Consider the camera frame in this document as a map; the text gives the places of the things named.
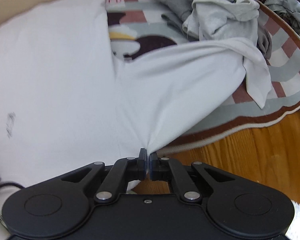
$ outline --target circular cover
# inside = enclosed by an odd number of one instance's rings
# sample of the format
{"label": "circular cover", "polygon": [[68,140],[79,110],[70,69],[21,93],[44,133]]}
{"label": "circular cover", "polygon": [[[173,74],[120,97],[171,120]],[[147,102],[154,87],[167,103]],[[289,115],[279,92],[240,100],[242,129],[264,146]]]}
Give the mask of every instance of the circular cover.
{"label": "circular cover", "polygon": [[87,216],[89,204],[80,190],[68,186],[36,185],[10,196],[2,208],[9,231],[23,237],[48,238],[75,228]]}
{"label": "circular cover", "polygon": [[210,217],[226,231],[243,237],[273,237],[288,229],[294,208],[283,193],[260,185],[222,183],[207,203]]}

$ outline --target rug border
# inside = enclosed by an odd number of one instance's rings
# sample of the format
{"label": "rug border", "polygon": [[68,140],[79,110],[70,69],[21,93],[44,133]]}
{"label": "rug border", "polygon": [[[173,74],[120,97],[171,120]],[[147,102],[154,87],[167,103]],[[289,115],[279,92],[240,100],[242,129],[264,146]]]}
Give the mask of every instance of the rug border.
{"label": "rug border", "polygon": [[[267,14],[271,19],[273,19],[284,31],[291,37],[295,44],[300,49],[300,37],[295,33],[295,31],[277,14],[271,11],[267,6],[260,4],[260,9]],[[194,147],[202,147],[208,143],[215,142],[220,140],[230,134],[233,134],[237,131],[246,129],[246,128],[260,128],[267,127],[273,124],[278,123],[282,120],[287,114],[292,114],[300,109],[300,101],[293,106],[283,106],[278,111],[258,117],[248,117],[248,116],[239,116],[234,120],[227,122],[225,124],[219,125],[217,127],[210,128],[201,132],[194,134],[183,135],[176,138],[174,141],[169,143],[165,148],[160,150],[160,152],[171,153],[172,149],[181,151],[180,149],[189,150],[190,145]]]}

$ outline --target patterned rug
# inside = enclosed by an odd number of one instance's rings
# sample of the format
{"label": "patterned rug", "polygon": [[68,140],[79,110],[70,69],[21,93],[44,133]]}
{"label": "patterned rug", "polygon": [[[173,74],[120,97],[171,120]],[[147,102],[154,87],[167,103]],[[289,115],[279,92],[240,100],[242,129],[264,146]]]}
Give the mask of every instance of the patterned rug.
{"label": "patterned rug", "polygon": [[[151,50],[188,42],[161,18],[169,9],[157,0],[106,0],[106,9],[112,50],[119,58],[134,60]],[[247,94],[243,81],[221,106],[159,154],[202,147],[245,128],[270,126],[300,109],[300,38],[263,4],[258,22],[272,36],[267,61],[272,90],[264,109]]]}

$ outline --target wooden floor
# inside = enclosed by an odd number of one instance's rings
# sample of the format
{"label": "wooden floor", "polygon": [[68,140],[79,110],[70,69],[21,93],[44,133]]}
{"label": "wooden floor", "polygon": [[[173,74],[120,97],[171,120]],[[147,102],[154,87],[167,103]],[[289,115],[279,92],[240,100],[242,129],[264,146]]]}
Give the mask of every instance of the wooden floor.
{"label": "wooden floor", "polygon": [[[184,165],[202,161],[276,188],[300,203],[300,110],[267,128],[239,131],[218,142],[173,155]],[[138,194],[169,193],[167,183],[141,182]]]}

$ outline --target metal pin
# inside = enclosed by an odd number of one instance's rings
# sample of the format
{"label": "metal pin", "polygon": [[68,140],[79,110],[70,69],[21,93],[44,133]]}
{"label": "metal pin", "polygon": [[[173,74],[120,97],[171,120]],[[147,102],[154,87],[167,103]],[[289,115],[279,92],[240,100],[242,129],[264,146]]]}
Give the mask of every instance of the metal pin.
{"label": "metal pin", "polygon": [[184,196],[185,196],[186,199],[195,200],[195,199],[198,199],[200,197],[200,194],[198,192],[195,192],[195,191],[188,191],[184,194]]}
{"label": "metal pin", "polygon": [[101,191],[101,192],[97,193],[96,197],[97,197],[97,199],[100,199],[100,200],[107,200],[112,197],[112,194],[108,191]]}

